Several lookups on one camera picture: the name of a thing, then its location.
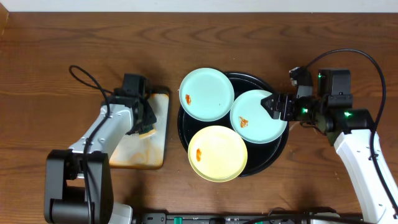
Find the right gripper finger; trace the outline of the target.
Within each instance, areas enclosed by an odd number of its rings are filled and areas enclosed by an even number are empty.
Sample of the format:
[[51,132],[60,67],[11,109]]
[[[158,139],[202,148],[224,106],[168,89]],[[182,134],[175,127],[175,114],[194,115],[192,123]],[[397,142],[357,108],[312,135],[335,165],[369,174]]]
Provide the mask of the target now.
[[280,118],[280,111],[277,106],[262,106],[272,119]]
[[279,102],[278,94],[271,94],[261,100],[262,106],[277,106]]

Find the green yellow sponge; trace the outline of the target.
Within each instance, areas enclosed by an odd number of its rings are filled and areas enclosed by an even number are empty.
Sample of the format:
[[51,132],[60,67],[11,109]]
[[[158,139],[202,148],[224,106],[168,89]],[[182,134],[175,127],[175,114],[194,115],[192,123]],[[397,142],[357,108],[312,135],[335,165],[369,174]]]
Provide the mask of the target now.
[[156,128],[153,124],[144,126],[140,131],[139,131],[139,138],[144,139],[152,136],[153,134],[156,133]]

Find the light blue plate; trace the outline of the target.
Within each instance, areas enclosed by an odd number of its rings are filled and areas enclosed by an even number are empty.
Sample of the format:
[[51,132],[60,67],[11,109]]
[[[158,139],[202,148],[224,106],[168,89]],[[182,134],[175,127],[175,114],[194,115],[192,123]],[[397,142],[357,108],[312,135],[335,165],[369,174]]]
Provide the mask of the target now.
[[229,78],[214,68],[198,68],[182,80],[178,97],[183,110],[199,121],[224,117],[234,102],[234,88]]
[[250,90],[235,99],[229,118],[233,129],[244,140],[265,144],[279,138],[285,131],[287,122],[272,119],[261,106],[261,100],[271,94],[265,90]]

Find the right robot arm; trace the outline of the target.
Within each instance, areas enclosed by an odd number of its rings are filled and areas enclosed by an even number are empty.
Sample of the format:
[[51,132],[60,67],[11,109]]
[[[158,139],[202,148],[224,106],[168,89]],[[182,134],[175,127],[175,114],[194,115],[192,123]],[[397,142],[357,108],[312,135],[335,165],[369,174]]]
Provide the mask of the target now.
[[299,121],[324,134],[348,171],[364,221],[397,223],[397,185],[382,155],[376,124],[367,109],[353,108],[351,73],[321,69],[317,92],[311,74],[290,71],[295,94],[272,94],[261,106],[272,119]]

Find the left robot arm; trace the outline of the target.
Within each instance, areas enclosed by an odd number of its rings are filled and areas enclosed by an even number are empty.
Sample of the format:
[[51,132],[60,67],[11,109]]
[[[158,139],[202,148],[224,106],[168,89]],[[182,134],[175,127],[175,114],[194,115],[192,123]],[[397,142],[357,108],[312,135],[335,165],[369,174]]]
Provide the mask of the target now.
[[46,160],[44,218],[47,223],[131,223],[132,208],[114,201],[109,158],[127,134],[154,124],[147,96],[105,100],[85,135]]

